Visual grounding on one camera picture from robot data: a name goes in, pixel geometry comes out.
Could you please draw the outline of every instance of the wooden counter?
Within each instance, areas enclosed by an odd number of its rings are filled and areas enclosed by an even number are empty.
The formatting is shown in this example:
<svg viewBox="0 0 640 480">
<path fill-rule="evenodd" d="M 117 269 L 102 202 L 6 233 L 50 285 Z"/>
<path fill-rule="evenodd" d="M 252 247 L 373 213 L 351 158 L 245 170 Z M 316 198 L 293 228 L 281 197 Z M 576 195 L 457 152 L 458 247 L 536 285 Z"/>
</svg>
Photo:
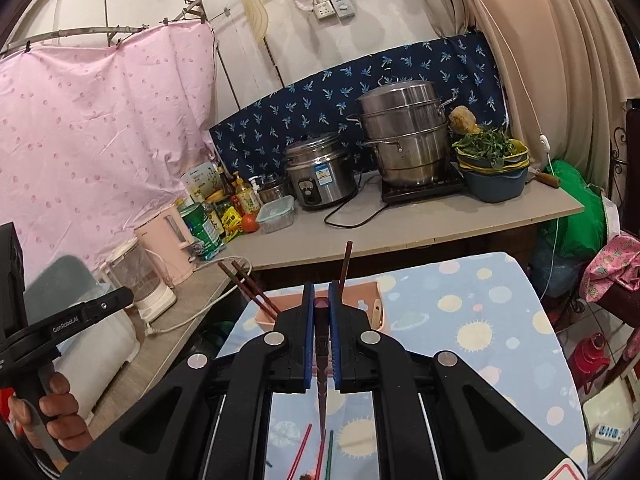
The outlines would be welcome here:
<svg viewBox="0 0 640 480">
<path fill-rule="evenodd" d="M 357 224 L 382 205 L 380 180 L 375 177 L 331 220 L 338 224 Z M 527 184 L 521 196 L 508 202 L 486 204 L 466 194 L 452 195 L 388 208 L 371 222 L 352 230 L 325 225 L 327 210 L 309 213 L 298 209 L 289 228 L 236 238 L 221 256 L 245 256 L 255 270 L 302 266 L 341 260 L 347 240 L 353 240 L 352 258 L 357 258 L 532 226 L 583 209 L 563 190 L 537 181 Z M 226 276 L 217 266 L 197 271 L 175 288 L 177 303 L 153 326 L 165 328 L 189 318 L 213 299 L 216 290 L 217 295 L 221 294 L 226 283 Z M 114 378 L 95 408 L 95 417 L 89 426 L 94 437 L 162 378 L 202 318 L 199 316 L 178 330 L 142 342 L 138 356 Z"/>
</svg>

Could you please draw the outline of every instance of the green plastic bag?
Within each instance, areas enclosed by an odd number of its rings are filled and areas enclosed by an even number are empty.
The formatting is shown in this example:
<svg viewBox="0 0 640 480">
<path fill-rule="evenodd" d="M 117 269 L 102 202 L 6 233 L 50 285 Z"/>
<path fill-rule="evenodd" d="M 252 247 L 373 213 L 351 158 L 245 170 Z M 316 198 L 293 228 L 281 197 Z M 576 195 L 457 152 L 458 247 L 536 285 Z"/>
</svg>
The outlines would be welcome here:
<svg viewBox="0 0 640 480">
<path fill-rule="evenodd" d="M 554 173 L 560 177 L 560 187 L 584 206 L 582 213 L 550 220 L 542 226 L 545 240 L 553 246 L 558 225 L 556 254 L 563 258 L 593 259 L 604 246 L 605 218 L 602 199 L 589 189 L 585 181 L 571 164 L 564 160 L 554 160 Z"/>
</svg>

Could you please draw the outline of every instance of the pink polka dot fabric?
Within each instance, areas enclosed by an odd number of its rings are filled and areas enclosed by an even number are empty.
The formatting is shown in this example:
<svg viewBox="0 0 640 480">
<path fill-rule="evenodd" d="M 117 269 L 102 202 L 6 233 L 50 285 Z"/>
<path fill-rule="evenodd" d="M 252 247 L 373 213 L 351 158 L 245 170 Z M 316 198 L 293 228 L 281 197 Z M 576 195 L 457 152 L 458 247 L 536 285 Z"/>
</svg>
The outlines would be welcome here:
<svg viewBox="0 0 640 480">
<path fill-rule="evenodd" d="M 207 159 L 216 68 L 209 25 L 119 47 L 37 45 L 0 62 L 0 224 L 34 279 L 62 254 L 97 268 Z"/>
</svg>

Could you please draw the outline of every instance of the electrical outlet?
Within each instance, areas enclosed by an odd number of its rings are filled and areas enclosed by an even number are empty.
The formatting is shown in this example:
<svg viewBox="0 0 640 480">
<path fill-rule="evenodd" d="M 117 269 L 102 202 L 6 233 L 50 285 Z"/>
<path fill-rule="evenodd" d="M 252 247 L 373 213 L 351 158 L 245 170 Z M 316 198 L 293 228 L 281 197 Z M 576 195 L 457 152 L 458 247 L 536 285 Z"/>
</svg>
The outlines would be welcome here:
<svg viewBox="0 0 640 480">
<path fill-rule="evenodd" d="M 324 20 L 329 16 L 333 16 L 335 14 L 335 10 L 332 7 L 331 2 L 327 0 L 321 4 L 314 5 L 314 14 L 318 20 Z"/>
<path fill-rule="evenodd" d="M 338 19 L 351 18 L 356 15 L 353 4 L 349 0 L 330 0 Z"/>
</svg>

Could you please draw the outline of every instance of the navy blue fabric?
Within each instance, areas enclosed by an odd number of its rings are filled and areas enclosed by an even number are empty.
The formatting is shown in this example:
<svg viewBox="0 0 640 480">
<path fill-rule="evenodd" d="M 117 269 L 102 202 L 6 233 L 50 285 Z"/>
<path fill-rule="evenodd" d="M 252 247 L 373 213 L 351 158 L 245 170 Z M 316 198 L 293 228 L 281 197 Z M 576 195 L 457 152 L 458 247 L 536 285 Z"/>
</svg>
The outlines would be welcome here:
<svg viewBox="0 0 640 480">
<path fill-rule="evenodd" d="M 248 105 L 214 126 L 211 136 L 228 167 L 245 178 L 283 173 L 286 146 L 309 134 L 336 131 L 350 147 L 356 169 L 373 170 L 373 153 L 362 145 L 362 127 L 346 116 L 357 113 L 357 97 L 396 78 L 432 81 L 443 100 L 457 95 L 447 114 L 466 105 L 478 124 L 498 126 L 506 120 L 489 45 L 480 32 L 469 32 L 399 46 L 318 72 Z"/>
</svg>

